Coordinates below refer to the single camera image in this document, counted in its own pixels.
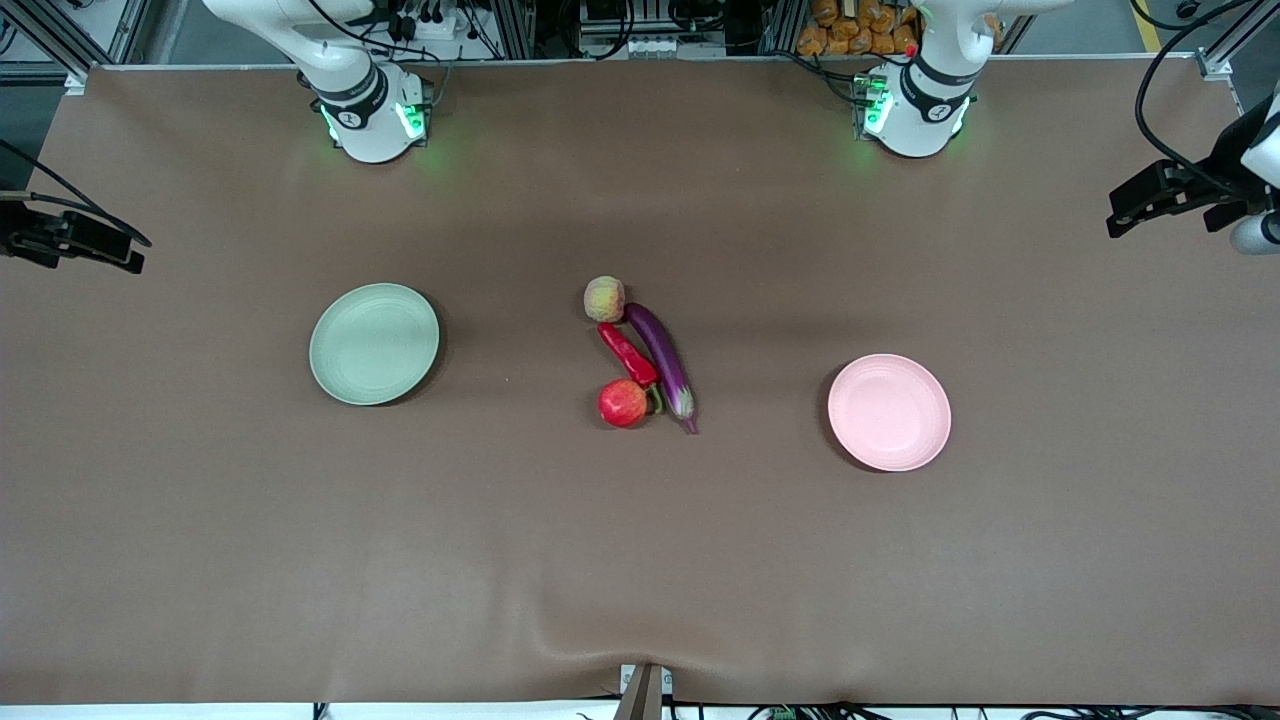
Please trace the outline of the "yellow-pink peach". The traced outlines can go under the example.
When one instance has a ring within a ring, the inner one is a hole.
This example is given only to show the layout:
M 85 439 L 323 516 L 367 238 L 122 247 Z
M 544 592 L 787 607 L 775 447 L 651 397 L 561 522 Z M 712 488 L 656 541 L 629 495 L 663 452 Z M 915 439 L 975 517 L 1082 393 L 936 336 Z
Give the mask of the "yellow-pink peach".
M 626 286 L 613 275 L 593 278 L 582 293 L 584 313 L 595 323 L 621 323 L 626 302 Z

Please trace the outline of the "purple eggplant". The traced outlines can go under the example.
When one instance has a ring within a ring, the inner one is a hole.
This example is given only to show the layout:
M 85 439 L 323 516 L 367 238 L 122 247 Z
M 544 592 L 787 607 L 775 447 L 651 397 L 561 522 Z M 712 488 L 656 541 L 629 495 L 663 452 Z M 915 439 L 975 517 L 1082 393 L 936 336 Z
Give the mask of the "purple eggplant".
M 687 433 L 696 436 L 699 433 L 698 411 L 692 387 L 668 331 L 658 316 L 641 304 L 627 302 L 623 306 L 623 313 L 627 323 L 636 331 L 650 352 L 660 375 L 668 410 Z

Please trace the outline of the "red chili pepper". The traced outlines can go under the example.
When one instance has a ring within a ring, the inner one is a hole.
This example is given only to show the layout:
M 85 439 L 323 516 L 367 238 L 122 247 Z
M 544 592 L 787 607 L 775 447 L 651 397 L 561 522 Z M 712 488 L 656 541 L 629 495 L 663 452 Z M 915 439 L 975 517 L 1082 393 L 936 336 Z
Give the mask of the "red chili pepper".
M 666 405 L 655 364 L 616 324 L 598 323 L 596 333 L 626 370 L 625 379 L 637 382 L 649 393 L 650 411 L 648 416 L 660 415 L 666 410 Z

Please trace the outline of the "red apple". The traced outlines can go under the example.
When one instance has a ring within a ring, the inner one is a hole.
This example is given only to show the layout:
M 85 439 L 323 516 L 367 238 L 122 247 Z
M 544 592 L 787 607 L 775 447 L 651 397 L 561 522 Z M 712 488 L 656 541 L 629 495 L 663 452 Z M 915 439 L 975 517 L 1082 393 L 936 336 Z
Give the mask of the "red apple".
M 612 380 L 598 392 L 596 410 L 608 425 L 627 429 L 648 418 L 650 411 L 649 393 L 635 380 Z

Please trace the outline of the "green round plate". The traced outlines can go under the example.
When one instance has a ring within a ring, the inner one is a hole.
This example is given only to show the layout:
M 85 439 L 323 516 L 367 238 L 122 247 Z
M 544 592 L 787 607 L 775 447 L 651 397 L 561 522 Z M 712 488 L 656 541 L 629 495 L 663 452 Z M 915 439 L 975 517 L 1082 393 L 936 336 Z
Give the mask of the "green round plate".
M 440 318 L 425 295 L 404 284 L 365 284 L 320 315 L 308 341 L 308 368 L 332 398 L 380 406 L 428 378 L 442 336 Z

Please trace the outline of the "bag of orange items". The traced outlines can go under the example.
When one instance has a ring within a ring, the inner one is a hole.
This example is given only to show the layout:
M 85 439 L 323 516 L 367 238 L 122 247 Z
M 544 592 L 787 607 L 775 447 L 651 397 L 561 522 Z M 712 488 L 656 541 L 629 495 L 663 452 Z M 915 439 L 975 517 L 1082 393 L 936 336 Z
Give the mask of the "bag of orange items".
M 913 56 L 925 15 L 909 0 L 806 0 L 794 51 L 800 56 Z

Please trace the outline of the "pink round plate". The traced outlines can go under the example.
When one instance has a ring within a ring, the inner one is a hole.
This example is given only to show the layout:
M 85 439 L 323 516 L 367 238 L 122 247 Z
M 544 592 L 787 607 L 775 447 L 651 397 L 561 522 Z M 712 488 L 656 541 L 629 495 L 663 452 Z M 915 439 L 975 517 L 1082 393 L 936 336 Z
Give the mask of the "pink round plate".
M 952 428 L 948 396 L 922 364 L 872 354 L 845 365 L 827 397 L 841 447 L 877 471 L 915 471 L 945 450 Z

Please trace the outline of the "brown tablecloth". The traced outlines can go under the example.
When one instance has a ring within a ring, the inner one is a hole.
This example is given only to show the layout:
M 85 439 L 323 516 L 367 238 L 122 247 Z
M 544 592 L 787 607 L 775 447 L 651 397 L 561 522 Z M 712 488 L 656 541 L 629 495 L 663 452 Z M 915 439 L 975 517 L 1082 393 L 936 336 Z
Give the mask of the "brown tablecloth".
M 927 160 L 787 61 L 463 67 L 369 167 L 288 70 L 97 70 L 44 160 L 154 242 L 0 260 L 0 705 L 512 701 L 663 664 L 708 703 L 1280 705 L 1280 256 L 1108 237 L 1137 60 L 993 63 Z M 668 331 L 699 433 L 618 429 L 586 316 Z M 365 284 L 408 395 L 308 368 Z M 872 354 L 948 396 L 877 471 Z

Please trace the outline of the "aluminium frame post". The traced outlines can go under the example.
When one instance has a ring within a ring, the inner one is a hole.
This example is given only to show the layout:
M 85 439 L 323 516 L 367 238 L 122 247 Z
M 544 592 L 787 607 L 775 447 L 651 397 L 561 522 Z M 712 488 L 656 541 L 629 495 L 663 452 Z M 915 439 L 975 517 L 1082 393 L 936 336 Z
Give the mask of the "aluminium frame post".
M 1228 79 L 1230 60 L 1274 20 L 1280 19 L 1280 0 L 1247 0 L 1240 13 L 1208 47 L 1196 53 L 1199 74 L 1207 81 Z
M 54 0 L 0 0 L 0 87 L 82 94 L 99 47 Z

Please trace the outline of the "metal table bracket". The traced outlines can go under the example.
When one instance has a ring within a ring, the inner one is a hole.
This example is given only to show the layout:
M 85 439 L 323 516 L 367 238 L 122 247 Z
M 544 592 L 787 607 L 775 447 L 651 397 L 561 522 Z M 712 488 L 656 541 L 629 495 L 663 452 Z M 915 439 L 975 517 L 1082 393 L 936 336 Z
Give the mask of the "metal table bracket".
M 669 720 L 673 673 L 657 664 L 620 667 L 620 702 L 613 720 Z

